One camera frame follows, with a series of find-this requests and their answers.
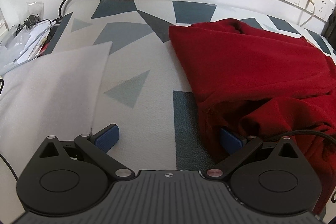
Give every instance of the translucent white sheet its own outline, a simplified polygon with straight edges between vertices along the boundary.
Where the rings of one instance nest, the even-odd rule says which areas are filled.
[[[111,42],[42,56],[4,76],[0,152],[19,176],[46,136],[90,133]]]

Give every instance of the gray ribbed panel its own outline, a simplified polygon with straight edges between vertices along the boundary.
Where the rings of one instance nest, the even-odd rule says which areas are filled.
[[[26,213],[16,224],[315,224],[307,212],[270,217],[248,210],[221,182],[197,171],[141,171],[131,181],[117,182],[96,207],[75,216],[48,218]]]

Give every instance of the blue textured pad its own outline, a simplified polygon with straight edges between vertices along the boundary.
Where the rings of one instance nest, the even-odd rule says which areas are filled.
[[[243,142],[224,128],[219,130],[219,143],[230,155],[243,147]]]
[[[107,153],[119,140],[119,128],[114,126],[99,136],[94,145]]]

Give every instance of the blue gripper pad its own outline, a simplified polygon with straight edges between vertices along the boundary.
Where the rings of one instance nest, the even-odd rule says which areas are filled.
[[[107,153],[119,140],[119,128],[115,123],[94,134],[90,142]]]
[[[219,143],[230,155],[241,149],[247,140],[238,134],[231,133],[227,128],[219,130]]]

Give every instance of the red cloth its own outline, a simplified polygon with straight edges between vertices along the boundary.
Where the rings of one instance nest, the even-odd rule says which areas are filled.
[[[188,77],[201,138],[215,160],[227,155],[218,130],[261,138],[298,129],[336,134],[336,67],[303,37],[256,29],[236,19],[170,26]],[[318,174],[320,213],[336,185],[335,147],[323,138],[293,138]]]

